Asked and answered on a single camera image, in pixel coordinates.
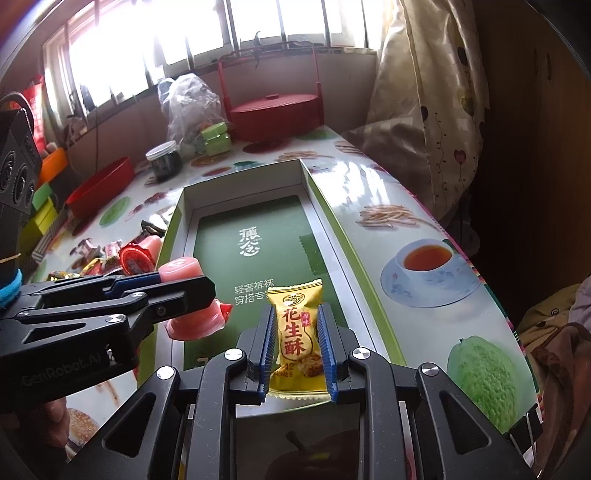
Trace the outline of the left hand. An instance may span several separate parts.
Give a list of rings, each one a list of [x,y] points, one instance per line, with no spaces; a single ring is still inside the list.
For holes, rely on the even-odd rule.
[[[64,449],[70,416],[66,398],[1,414],[1,427],[17,431],[24,441]]]

